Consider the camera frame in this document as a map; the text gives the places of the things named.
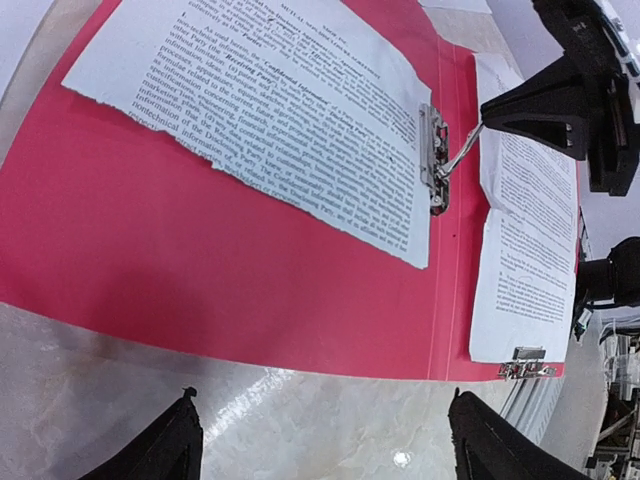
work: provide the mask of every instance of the torn paper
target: torn paper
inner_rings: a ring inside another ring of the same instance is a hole
[[[338,0],[125,0],[63,85],[427,265],[419,107],[431,92]]]

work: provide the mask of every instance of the metal clip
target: metal clip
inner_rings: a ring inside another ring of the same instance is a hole
[[[556,369],[544,364],[546,353],[543,348],[518,347],[513,361],[500,365],[498,376],[505,380],[555,377]]]
[[[420,179],[431,195],[431,215],[442,215],[449,208],[449,180],[440,169],[449,161],[449,126],[431,105],[420,107]]]

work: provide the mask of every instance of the binder clip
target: binder clip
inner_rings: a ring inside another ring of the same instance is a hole
[[[449,160],[449,125],[431,105],[420,108],[422,151],[420,152],[422,183],[429,187],[431,215],[437,217],[449,208],[449,177],[478,140],[483,125],[478,125],[467,138],[460,152]]]
[[[544,364],[546,353],[543,348],[518,347],[513,352],[513,361],[500,365],[498,377],[505,380],[555,377],[556,369]]]

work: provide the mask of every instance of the pink folder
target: pink folder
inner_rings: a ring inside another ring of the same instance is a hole
[[[489,209],[477,147],[453,176],[451,209],[432,222],[428,269],[413,268],[63,88],[118,3],[104,0],[74,40],[0,171],[0,301],[238,362],[497,378],[497,365],[469,357]],[[415,0],[345,3],[432,88],[455,151],[478,118],[471,53],[443,41]]]

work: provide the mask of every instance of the metal rod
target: metal rod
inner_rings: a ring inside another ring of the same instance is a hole
[[[441,179],[444,180],[444,179],[447,179],[447,178],[449,178],[451,176],[451,174],[456,169],[458,164],[467,155],[467,153],[469,153],[469,151],[471,150],[473,145],[478,141],[478,138],[480,137],[480,132],[482,132],[483,128],[484,128],[484,123],[480,122],[476,126],[476,128],[471,130],[471,133],[469,133],[469,136],[467,137],[467,141],[464,142],[464,145],[462,146],[462,149],[460,149],[460,151],[453,158],[453,160],[447,162],[445,165],[442,165],[438,169],[439,177]]]
[[[600,435],[598,435],[598,442],[601,442],[605,438],[610,437],[611,435],[616,433],[618,430],[620,430],[622,427],[624,427],[627,423],[629,423],[633,419],[634,413],[635,412],[631,412],[630,414],[622,417],[620,420],[618,420],[616,423],[611,425],[609,428],[605,428],[602,432],[600,432]]]

